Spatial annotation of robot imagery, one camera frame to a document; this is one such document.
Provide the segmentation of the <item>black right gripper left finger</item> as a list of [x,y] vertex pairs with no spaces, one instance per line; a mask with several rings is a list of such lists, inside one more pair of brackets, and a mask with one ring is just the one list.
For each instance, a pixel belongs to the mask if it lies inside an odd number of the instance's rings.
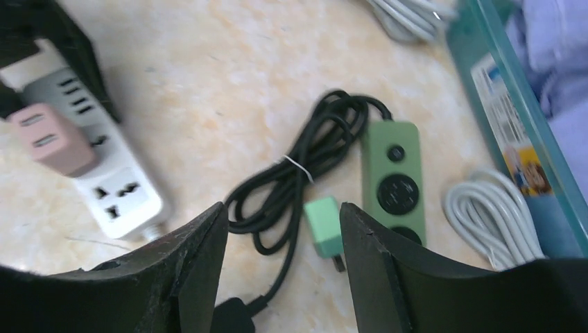
[[216,203],[186,225],[89,270],[1,268],[2,332],[208,332],[228,235]]

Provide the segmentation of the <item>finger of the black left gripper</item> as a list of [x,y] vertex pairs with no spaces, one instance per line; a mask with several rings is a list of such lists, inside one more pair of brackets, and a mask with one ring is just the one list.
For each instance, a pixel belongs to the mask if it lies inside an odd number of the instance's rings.
[[50,41],[113,120],[120,122],[93,45],[57,1],[1,2],[1,68],[40,52],[36,40]]

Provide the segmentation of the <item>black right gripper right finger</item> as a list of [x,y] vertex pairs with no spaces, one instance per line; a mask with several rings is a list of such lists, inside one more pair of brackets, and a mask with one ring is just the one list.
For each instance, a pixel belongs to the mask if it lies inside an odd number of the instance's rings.
[[340,209],[359,332],[586,332],[587,260],[506,271],[439,255],[361,208]]

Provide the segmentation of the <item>green power strip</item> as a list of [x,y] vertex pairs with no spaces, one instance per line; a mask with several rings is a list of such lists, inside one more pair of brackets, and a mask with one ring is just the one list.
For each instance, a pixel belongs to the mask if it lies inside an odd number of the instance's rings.
[[426,245],[424,186],[417,126],[374,121],[361,139],[362,208],[388,229]]

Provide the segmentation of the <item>green charger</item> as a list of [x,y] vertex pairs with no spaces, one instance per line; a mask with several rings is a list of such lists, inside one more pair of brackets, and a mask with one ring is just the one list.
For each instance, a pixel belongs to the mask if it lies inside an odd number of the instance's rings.
[[317,255],[323,259],[331,259],[339,273],[345,272],[339,205],[336,199],[329,196],[309,201],[303,205],[303,209]]

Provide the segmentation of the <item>small white power strip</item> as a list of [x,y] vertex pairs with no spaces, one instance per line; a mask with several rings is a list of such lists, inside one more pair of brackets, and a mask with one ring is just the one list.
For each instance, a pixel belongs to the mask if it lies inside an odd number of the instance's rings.
[[40,42],[40,52],[1,68],[1,77],[19,79],[25,108],[46,103],[74,122],[88,138],[99,163],[69,178],[101,230],[112,239],[164,234],[171,204],[125,138],[116,121],[85,87],[54,46]]

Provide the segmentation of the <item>pink charger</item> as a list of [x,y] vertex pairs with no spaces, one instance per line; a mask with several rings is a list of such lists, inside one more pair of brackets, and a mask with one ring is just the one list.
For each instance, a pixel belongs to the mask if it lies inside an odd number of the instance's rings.
[[56,173],[75,178],[99,163],[82,130],[46,103],[29,105],[7,120],[32,159]]

